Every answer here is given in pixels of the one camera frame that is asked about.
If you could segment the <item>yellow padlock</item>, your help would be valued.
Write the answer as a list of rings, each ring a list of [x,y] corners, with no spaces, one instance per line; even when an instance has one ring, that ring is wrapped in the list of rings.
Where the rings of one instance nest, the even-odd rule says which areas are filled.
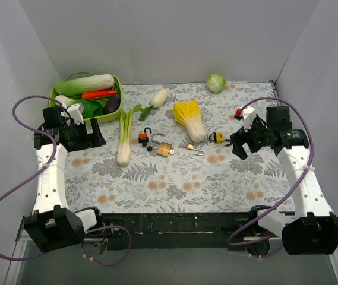
[[[214,142],[215,144],[225,143],[225,147],[229,147],[232,145],[230,139],[225,138],[222,132],[213,132],[208,137],[209,141]]]

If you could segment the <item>small brass padlock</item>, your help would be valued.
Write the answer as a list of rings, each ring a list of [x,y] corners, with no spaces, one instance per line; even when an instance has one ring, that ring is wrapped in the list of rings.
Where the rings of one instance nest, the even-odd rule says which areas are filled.
[[[204,151],[196,149],[196,147],[193,143],[188,143],[187,146],[185,147],[185,149],[192,151],[192,154],[196,155],[196,156],[203,156],[204,155]]]

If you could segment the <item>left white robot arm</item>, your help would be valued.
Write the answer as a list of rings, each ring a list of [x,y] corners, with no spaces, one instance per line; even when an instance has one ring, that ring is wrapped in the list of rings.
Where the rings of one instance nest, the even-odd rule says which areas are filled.
[[[68,153],[106,145],[97,119],[91,119],[92,132],[87,132],[83,110],[80,103],[68,109],[45,108],[45,121],[33,135],[41,174],[38,176],[33,211],[23,218],[23,225],[43,253],[83,243],[86,232],[97,238],[105,230],[97,207],[72,212],[65,195]]]

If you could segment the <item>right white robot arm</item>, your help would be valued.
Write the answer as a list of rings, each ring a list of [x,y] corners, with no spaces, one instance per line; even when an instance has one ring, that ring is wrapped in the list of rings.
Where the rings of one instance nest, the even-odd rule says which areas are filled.
[[[331,255],[338,246],[338,216],[326,201],[312,167],[314,148],[303,129],[294,129],[288,107],[269,107],[266,119],[261,119],[254,108],[241,107],[235,113],[243,126],[231,135],[233,154],[245,160],[243,148],[247,144],[252,153],[263,147],[271,148],[282,165],[288,180],[289,196],[293,198],[295,213],[287,216],[274,205],[255,210],[256,216],[233,232],[228,242],[245,229],[261,236],[269,231],[282,240],[290,255]]]

